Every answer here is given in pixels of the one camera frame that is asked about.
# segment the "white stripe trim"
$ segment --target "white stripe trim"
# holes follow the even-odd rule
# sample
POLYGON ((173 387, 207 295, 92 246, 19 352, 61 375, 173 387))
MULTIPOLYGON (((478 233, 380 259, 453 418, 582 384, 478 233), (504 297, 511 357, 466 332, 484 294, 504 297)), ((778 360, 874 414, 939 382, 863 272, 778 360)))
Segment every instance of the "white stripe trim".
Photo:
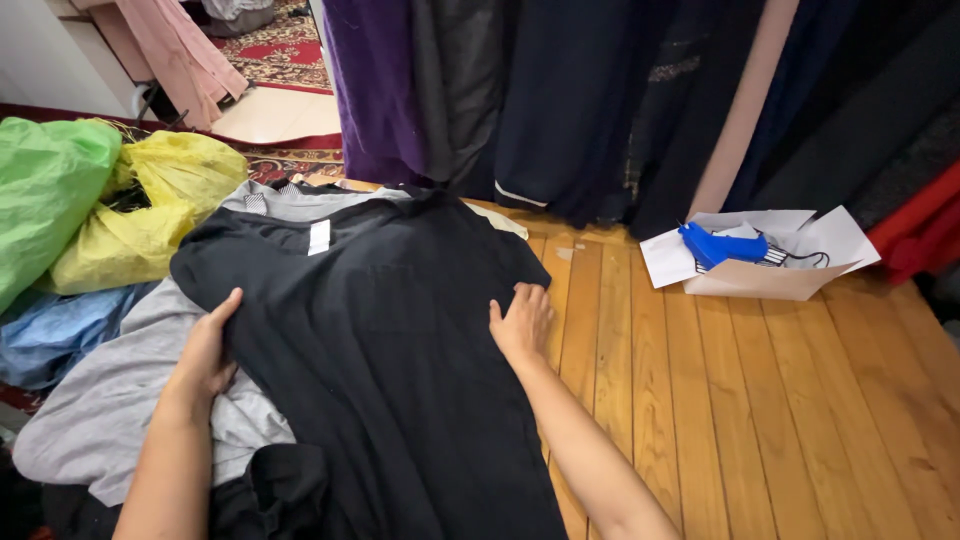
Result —
POLYGON ((536 205, 542 209, 546 208, 546 203, 538 203, 533 199, 527 199, 526 197, 521 197, 519 195, 511 193, 510 191, 505 190, 503 187, 500 187, 500 182, 496 180, 493 181, 493 187, 496 187, 497 191, 499 191, 502 195, 510 197, 511 199, 517 199, 518 201, 523 201, 524 203, 530 203, 531 205, 536 205))

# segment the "hand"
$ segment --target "hand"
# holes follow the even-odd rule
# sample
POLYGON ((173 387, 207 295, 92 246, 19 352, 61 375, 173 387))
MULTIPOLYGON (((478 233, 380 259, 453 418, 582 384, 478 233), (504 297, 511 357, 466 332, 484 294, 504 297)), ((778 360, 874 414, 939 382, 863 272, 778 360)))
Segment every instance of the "hand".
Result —
POLYGON ((183 385, 210 399, 227 389, 237 365, 223 358, 223 330, 242 298, 243 290, 233 289, 222 304, 197 321, 168 384, 183 385))
POLYGON ((506 317, 500 312, 500 304, 490 300, 490 333, 510 361, 516 357, 542 357, 553 313, 550 295, 543 287, 517 283, 506 317))

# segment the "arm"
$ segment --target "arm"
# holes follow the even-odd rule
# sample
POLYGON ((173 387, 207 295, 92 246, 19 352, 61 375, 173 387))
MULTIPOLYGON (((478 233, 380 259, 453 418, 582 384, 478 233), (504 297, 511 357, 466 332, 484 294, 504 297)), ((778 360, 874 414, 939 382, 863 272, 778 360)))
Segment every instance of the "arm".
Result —
POLYGON ((114 540, 199 540, 207 536, 212 442, 210 409, 236 364, 221 361, 223 327, 242 292, 205 315, 156 402, 114 540))
POLYGON ((539 285, 518 283, 507 316, 491 301, 490 330, 526 391, 567 484, 607 540, 679 539, 670 518, 543 357, 553 317, 539 285))

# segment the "black t-shirt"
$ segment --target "black t-shirt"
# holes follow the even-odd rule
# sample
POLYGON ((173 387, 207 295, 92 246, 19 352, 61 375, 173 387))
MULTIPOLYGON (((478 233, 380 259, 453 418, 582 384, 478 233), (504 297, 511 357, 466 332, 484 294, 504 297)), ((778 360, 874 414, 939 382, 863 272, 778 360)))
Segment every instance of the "black t-shirt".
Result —
POLYGON ((318 224, 218 209, 171 262, 205 309, 243 287, 228 349, 324 452, 322 530, 565 538, 533 412, 488 330, 490 299, 549 284, 537 258, 443 192, 326 219, 329 248, 307 255, 318 224))

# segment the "light blue cloth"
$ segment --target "light blue cloth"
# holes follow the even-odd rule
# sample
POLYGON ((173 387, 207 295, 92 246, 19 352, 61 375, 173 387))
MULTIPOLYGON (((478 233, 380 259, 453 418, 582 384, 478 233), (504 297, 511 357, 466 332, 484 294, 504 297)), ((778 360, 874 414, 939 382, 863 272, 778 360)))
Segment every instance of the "light blue cloth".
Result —
POLYGON ((0 380, 27 390, 60 382, 90 351, 120 333, 120 321, 156 283, 42 295, 0 327, 0 380))

